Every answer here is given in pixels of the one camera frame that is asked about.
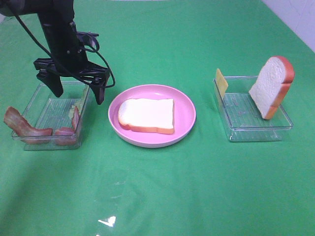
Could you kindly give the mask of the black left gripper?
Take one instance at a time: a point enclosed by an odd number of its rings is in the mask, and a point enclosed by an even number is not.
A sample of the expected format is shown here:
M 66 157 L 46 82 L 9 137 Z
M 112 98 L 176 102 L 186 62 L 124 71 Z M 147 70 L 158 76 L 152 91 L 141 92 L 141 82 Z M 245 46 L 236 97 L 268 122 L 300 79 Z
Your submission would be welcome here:
M 63 94 L 60 76 L 74 77 L 89 84 L 95 100 L 101 105 L 105 97 L 105 87 L 110 76 L 109 67 L 102 67 L 88 60 L 86 52 L 98 53 L 99 34 L 76 30 L 74 22 L 41 23 L 50 49 L 48 58 L 39 58 L 34 62 L 37 79 L 43 82 L 55 95 Z

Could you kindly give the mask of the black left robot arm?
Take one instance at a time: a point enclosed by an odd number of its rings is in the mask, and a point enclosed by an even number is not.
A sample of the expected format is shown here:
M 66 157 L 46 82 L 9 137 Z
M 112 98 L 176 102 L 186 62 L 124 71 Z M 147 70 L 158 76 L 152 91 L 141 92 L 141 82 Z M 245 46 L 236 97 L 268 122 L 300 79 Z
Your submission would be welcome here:
M 114 78 L 114 75 L 108 65 L 103 67 L 88 60 L 87 52 L 99 53 L 98 34 L 77 31 L 72 0 L 2 0 L 0 13 L 14 16 L 32 40 L 46 52 L 48 58 L 34 62 L 38 70 L 36 77 L 56 97 L 63 94 L 61 77 L 73 77 L 90 87 L 97 104 L 104 101 L 108 79 Z M 27 14 L 37 14 L 48 49 L 38 42 L 20 19 L 21 15 Z

